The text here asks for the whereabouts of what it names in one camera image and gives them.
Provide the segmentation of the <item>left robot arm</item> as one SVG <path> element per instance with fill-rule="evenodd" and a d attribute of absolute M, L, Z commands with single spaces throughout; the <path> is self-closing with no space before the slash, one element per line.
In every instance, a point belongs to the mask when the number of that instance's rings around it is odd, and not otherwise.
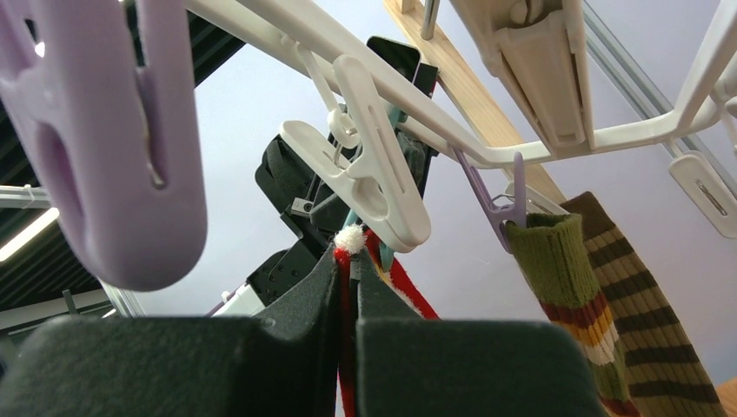
<path fill-rule="evenodd" d="M 423 195 L 433 157 L 438 152 L 401 132 L 400 148 Z M 280 137 L 267 146 L 256 170 L 256 182 L 279 212 L 282 221 L 298 240 L 274 253 L 233 292 L 225 291 L 222 301 L 208 315 L 253 315 L 276 301 L 312 270 L 335 234 L 348 225 L 368 226 L 325 184 Z M 375 235 L 367 237 L 375 266 L 382 278 L 410 307 L 425 318 L 437 313 L 408 278 L 393 254 Z"/>

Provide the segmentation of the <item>olive green striped sock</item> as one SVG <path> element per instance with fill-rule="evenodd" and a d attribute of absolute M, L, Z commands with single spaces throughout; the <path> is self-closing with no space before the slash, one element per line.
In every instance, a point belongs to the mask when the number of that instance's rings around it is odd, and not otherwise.
<path fill-rule="evenodd" d="M 574 338 L 608 416 L 640 416 L 627 384 L 614 314 L 595 277 L 580 215 L 529 214 L 504 225 L 508 248 L 541 309 Z"/>

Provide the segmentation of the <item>white plastic clip hanger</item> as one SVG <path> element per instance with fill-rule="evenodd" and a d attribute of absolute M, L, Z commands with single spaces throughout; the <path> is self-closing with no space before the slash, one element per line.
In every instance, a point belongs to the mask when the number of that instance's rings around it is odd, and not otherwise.
<path fill-rule="evenodd" d="M 524 142 L 477 75 L 443 35 L 417 47 L 440 70 L 440 83 L 463 115 L 450 114 L 413 87 L 327 11 L 311 1 L 189 1 L 187 8 L 315 83 L 328 106 L 335 96 L 376 93 L 408 115 L 406 126 L 435 149 L 461 149 L 483 169 L 638 148 L 716 124 L 736 95 L 736 4 L 723 1 L 681 87 L 661 116 L 604 129 L 593 124 L 580 1 L 541 1 L 521 21 L 522 3 L 458 1 L 455 7 L 482 60 L 537 135 Z"/>

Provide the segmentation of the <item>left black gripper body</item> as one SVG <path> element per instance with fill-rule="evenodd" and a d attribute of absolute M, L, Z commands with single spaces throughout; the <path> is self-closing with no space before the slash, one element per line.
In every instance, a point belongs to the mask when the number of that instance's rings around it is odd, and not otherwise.
<path fill-rule="evenodd" d="M 342 228 L 349 207 L 280 136 L 264 151 L 256 183 L 297 237 L 295 244 L 274 253 L 247 278 L 268 306 L 311 272 Z"/>

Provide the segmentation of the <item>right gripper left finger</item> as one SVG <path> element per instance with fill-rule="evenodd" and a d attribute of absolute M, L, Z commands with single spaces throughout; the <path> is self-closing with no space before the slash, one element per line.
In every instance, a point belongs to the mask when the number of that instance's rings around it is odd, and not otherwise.
<path fill-rule="evenodd" d="M 4 416 L 331 416 L 339 280 L 325 253 L 253 316 L 47 322 L 1 382 Z"/>

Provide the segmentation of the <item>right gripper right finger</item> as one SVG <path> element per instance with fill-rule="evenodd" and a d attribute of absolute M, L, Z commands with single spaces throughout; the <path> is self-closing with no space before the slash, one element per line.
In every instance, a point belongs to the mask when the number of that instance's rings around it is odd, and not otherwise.
<path fill-rule="evenodd" d="M 534 321 L 356 324 L 355 416 L 601 416 L 573 339 Z"/>

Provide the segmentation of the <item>brown striped sock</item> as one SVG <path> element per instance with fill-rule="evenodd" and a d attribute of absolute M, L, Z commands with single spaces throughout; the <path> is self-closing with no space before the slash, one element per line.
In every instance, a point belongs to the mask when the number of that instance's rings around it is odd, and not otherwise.
<path fill-rule="evenodd" d="M 625 375 L 644 416 L 723 416 L 711 379 L 657 281 L 598 200 L 562 204 L 582 218 L 584 244 L 619 333 Z"/>

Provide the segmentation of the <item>red christmas sock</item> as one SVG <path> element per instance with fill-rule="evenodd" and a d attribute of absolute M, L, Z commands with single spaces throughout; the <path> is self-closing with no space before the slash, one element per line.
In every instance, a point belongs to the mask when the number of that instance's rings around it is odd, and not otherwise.
<path fill-rule="evenodd" d="M 346 416 L 355 416 L 357 322 L 389 317 L 433 320 L 439 315 L 400 262 L 393 260 L 388 267 L 382 266 L 381 243 L 374 232 L 358 224 L 348 225 L 335 235 L 334 244 L 341 325 L 338 380 L 342 410 Z"/>

